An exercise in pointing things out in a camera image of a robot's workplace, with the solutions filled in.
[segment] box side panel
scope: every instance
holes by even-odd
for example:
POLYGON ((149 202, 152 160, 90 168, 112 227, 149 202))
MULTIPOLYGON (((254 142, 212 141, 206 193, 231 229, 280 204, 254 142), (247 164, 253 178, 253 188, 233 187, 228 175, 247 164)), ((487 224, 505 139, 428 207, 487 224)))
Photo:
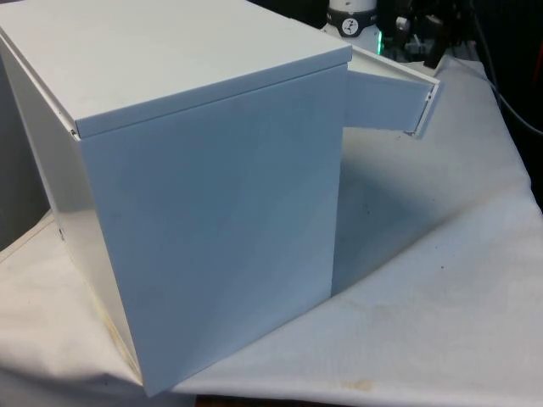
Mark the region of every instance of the box side panel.
POLYGON ((131 357, 136 354, 104 244, 78 141, 19 60, 0 39, 8 78, 56 221, 131 357))
POLYGON ((346 76, 81 141, 148 393, 329 297, 346 76))

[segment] stain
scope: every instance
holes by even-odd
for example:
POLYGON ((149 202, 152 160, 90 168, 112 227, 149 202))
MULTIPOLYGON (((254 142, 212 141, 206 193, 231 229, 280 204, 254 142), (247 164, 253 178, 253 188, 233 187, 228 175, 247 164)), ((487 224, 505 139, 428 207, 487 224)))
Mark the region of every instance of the stain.
POLYGON ((373 382, 371 380, 357 380, 356 382, 343 382, 342 388, 349 390, 361 390, 362 392, 371 392, 373 390, 373 382))

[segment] white surface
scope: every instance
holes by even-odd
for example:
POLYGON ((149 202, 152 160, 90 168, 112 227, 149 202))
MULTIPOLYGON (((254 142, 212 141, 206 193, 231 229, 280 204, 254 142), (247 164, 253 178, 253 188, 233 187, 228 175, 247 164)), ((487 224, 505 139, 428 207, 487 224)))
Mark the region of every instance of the white surface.
MULTIPOLYGON (((488 85, 455 63, 440 78, 422 140, 345 134, 338 289, 371 275, 176 391, 543 404, 541 212, 488 85)), ((141 394, 54 226, 0 263, 0 291, 5 405, 90 406, 141 394), (104 375, 107 387, 88 379, 104 375)))
POLYGON ((347 44, 244 0, 26 0, 0 10, 2 31, 82 137, 350 59, 347 44))

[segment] box top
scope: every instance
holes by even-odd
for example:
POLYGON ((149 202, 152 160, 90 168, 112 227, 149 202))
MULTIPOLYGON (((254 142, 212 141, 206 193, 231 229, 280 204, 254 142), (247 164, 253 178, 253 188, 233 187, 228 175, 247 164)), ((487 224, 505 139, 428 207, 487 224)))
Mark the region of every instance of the box top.
POLYGON ((350 45, 244 0, 25 0, 0 36, 80 137, 307 75, 350 45))

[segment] white tablecloth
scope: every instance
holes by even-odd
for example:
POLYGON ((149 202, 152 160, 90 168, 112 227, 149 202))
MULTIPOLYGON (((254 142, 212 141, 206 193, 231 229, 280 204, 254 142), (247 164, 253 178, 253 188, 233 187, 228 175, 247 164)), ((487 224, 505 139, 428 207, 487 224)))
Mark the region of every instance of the white tablecloth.
POLYGON ((365 278, 156 399, 44 219, 0 253, 0 405, 543 405, 541 212, 488 84, 439 78, 422 140, 345 132, 334 290, 365 278))

